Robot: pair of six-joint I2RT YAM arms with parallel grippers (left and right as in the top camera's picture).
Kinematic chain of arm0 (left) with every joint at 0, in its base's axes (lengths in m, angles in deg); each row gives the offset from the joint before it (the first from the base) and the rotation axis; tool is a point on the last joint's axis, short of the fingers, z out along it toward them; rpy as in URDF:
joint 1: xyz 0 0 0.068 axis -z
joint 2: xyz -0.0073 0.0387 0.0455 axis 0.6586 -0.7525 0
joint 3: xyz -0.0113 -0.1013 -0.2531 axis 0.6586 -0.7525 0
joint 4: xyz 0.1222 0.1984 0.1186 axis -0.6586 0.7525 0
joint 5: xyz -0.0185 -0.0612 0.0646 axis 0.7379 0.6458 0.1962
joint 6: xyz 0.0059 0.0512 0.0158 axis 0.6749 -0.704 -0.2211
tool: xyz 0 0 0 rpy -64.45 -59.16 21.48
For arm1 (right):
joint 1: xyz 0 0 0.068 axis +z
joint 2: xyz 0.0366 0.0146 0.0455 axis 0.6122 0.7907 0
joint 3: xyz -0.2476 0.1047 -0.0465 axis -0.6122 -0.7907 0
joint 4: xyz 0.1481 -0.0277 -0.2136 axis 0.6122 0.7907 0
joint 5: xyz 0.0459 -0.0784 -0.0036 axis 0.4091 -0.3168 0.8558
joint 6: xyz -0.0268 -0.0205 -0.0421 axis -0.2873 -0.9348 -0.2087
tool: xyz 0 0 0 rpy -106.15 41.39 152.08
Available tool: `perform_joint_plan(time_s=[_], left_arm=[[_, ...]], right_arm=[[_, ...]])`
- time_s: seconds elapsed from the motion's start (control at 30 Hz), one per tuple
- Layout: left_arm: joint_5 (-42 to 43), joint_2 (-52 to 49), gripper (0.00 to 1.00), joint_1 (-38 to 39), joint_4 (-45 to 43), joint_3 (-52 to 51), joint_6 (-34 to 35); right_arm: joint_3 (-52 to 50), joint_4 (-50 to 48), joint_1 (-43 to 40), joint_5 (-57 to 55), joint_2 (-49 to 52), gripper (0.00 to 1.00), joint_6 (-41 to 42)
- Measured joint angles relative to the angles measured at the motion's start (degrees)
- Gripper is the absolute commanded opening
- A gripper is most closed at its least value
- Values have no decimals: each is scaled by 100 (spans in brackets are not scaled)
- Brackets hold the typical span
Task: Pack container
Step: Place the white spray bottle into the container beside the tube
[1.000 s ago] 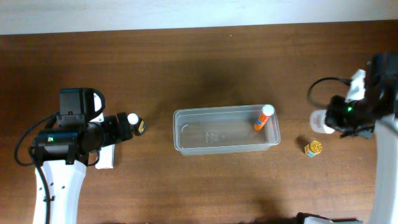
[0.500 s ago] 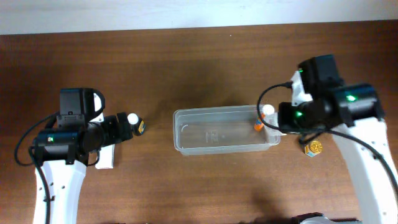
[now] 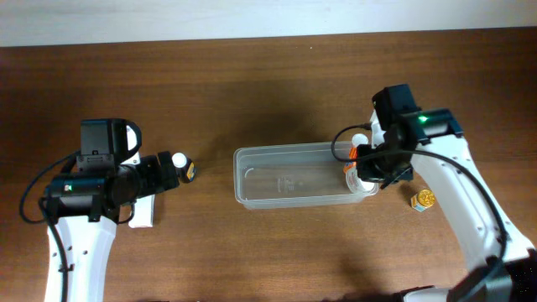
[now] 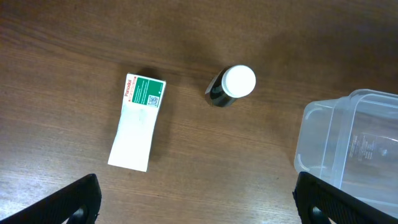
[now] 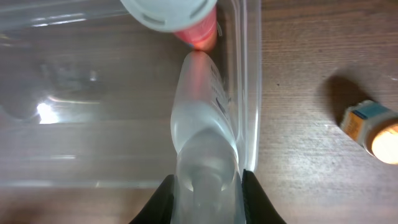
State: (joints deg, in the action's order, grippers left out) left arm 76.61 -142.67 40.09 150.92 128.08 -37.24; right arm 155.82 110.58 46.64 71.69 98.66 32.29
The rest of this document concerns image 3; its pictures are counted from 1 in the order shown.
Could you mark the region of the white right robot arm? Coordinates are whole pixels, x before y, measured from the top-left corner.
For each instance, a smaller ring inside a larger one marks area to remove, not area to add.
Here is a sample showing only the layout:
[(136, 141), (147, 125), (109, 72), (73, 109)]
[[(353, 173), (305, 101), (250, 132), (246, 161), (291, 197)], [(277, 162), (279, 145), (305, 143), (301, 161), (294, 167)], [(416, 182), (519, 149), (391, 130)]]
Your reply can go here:
[(534, 301), (536, 249), (479, 174), (452, 113), (424, 111), (408, 85), (373, 96), (372, 142), (359, 147), (357, 174), (381, 188), (419, 174), (463, 252), (468, 274), (450, 289), (408, 289), (400, 301)]

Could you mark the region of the white plastic bottle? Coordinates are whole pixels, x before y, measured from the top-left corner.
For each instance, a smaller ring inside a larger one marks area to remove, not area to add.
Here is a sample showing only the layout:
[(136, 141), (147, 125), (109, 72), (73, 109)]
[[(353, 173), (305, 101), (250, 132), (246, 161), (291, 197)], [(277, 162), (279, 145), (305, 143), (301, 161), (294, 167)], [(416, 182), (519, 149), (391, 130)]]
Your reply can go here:
[(375, 187), (374, 183), (361, 180), (358, 177), (356, 166), (346, 167), (344, 169), (344, 174), (346, 177), (347, 187), (354, 194), (357, 194), (359, 192), (361, 193), (370, 192)]

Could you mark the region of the orange tube white cap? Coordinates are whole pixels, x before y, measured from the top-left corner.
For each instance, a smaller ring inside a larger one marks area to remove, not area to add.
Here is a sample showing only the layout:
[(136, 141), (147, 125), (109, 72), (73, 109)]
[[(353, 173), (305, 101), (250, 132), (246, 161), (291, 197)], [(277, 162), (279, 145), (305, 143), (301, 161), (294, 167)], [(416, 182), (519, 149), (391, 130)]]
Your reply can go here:
[[(352, 136), (352, 146), (348, 153), (349, 159), (356, 159), (358, 157), (357, 147), (361, 144), (368, 144), (368, 137), (365, 134), (355, 134)], [(350, 169), (355, 168), (356, 162), (347, 162), (343, 167), (343, 173), (346, 174)]]

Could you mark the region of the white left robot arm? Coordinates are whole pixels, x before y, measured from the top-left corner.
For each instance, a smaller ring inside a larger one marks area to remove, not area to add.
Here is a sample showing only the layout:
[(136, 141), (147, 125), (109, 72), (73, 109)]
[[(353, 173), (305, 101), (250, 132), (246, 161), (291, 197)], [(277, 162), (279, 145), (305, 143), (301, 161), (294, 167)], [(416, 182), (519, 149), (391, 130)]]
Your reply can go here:
[(117, 228), (151, 227), (158, 194), (179, 186), (171, 153), (141, 156), (126, 119), (81, 122), (81, 147), (62, 159), (39, 199), (49, 238), (47, 301), (101, 301)]

